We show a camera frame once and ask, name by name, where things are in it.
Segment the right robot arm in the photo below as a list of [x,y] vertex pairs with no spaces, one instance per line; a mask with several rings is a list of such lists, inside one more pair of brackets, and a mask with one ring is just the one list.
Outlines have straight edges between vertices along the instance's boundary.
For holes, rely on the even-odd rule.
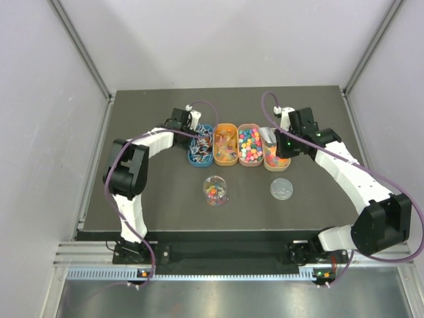
[[405,194],[394,194],[379,184],[368,172],[356,167],[341,137],[333,129],[320,129],[311,108],[295,110],[275,107],[280,119],[275,130],[280,158],[308,155],[324,169],[352,201],[358,219],[353,225],[322,230],[309,245],[309,254],[324,262],[336,250],[357,250],[373,255],[409,238],[411,200]]

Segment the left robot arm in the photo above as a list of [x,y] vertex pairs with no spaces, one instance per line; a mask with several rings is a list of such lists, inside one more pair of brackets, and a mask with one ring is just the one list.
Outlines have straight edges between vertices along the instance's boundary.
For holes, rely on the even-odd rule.
[[106,198],[121,221],[121,238],[129,243],[127,254],[135,262],[148,259],[150,247],[142,240],[148,229],[142,212],[149,160],[174,146],[188,149],[201,113],[191,106],[173,109],[164,124],[134,139],[117,139],[112,144],[109,163],[103,175]]

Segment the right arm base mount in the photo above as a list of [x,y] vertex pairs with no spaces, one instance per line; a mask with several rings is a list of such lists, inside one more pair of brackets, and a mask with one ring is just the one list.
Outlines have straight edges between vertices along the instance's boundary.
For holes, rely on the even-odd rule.
[[323,252],[308,240],[295,240],[287,245],[289,260],[298,266],[307,264],[330,264],[336,266],[348,261],[345,250]]

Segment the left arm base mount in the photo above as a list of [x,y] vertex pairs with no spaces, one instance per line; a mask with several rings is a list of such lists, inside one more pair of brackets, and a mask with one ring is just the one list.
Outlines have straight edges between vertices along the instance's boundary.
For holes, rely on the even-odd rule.
[[106,241],[105,247],[112,252],[112,263],[115,265],[147,265],[152,263],[151,252],[144,243],[116,240],[114,247],[111,247],[109,241]]

